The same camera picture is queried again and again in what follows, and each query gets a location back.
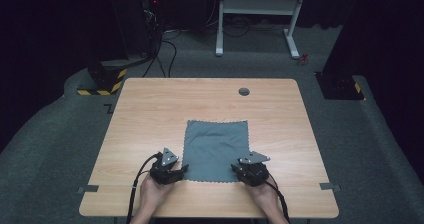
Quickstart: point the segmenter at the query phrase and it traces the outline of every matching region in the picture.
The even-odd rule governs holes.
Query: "white metal frame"
[[[293,40],[293,31],[302,3],[303,0],[220,0],[216,55],[222,56],[224,54],[224,13],[287,15],[292,16],[292,18],[289,29],[284,29],[284,37],[286,38],[292,58],[298,59],[300,56]]]

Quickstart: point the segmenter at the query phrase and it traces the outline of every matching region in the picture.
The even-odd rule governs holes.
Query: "gray carpet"
[[[243,30],[226,28],[236,35]],[[397,146],[364,77],[354,79],[366,100],[325,100],[314,72],[321,71],[340,28],[296,28],[294,38],[309,64],[292,60],[281,30],[224,36],[224,55],[215,56],[215,34],[170,32],[178,50],[171,77],[292,78],[300,87],[340,215],[311,223],[424,223],[424,188]],[[162,44],[168,68],[173,48]],[[141,77],[148,64],[132,67],[125,78]],[[146,77],[162,77],[156,61]],[[104,104],[116,96],[79,96],[90,82],[86,70],[70,77],[64,95],[34,115],[0,155],[0,223],[113,223],[111,217],[79,214],[111,114]],[[294,219],[292,223],[306,223]]]

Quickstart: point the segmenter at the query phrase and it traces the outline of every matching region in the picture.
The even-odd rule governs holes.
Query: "hand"
[[[271,177],[268,177],[266,181],[276,187],[275,181]],[[272,187],[265,183],[256,187],[249,185],[245,185],[245,187],[272,224],[289,224],[278,204],[277,192]]]
[[[147,174],[141,183],[140,207],[131,220],[131,224],[147,224],[156,209],[165,200],[175,183],[159,185]]]

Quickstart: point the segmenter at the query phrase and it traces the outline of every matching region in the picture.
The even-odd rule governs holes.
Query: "table top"
[[[240,88],[250,94],[242,96]],[[131,185],[143,162],[168,147],[180,156],[187,121],[247,121],[250,150],[266,162],[292,218],[333,218],[338,207],[297,83],[291,79],[129,78],[80,206],[84,216],[126,216]],[[259,218],[244,184],[177,182],[157,217]],[[137,188],[134,208],[139,203]]]

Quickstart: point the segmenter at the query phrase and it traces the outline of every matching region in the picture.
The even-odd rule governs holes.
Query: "round hole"
[[[239,94],[242,95],[242,96],[247,96],[247,95],[250,94],[250,91],[249,91],[249,89],[242,87],[242,88],[239,89]]]

